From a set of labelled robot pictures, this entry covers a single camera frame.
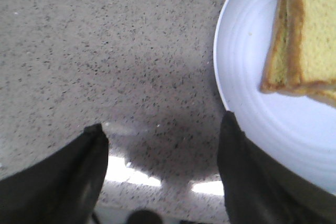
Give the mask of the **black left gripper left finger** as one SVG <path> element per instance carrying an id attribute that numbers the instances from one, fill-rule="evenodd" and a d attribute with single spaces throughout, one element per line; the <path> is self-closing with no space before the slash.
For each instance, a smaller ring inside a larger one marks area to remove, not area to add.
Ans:
<path id="1" fill-rule="evenodd" d="M 1 180 L 1 223 L 86 223 L 102 189 L 109 141 L 88 126 L 43 161 Z"/>

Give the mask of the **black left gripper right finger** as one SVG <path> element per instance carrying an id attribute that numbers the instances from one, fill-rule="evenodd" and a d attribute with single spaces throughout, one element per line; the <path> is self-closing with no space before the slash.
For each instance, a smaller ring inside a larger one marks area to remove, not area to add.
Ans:
<path id="1" fill-rule="evenodd" d="M 335 195 L 291 172 L 224 113 L 217 166 L 230 223 L 335 223 Z"/>

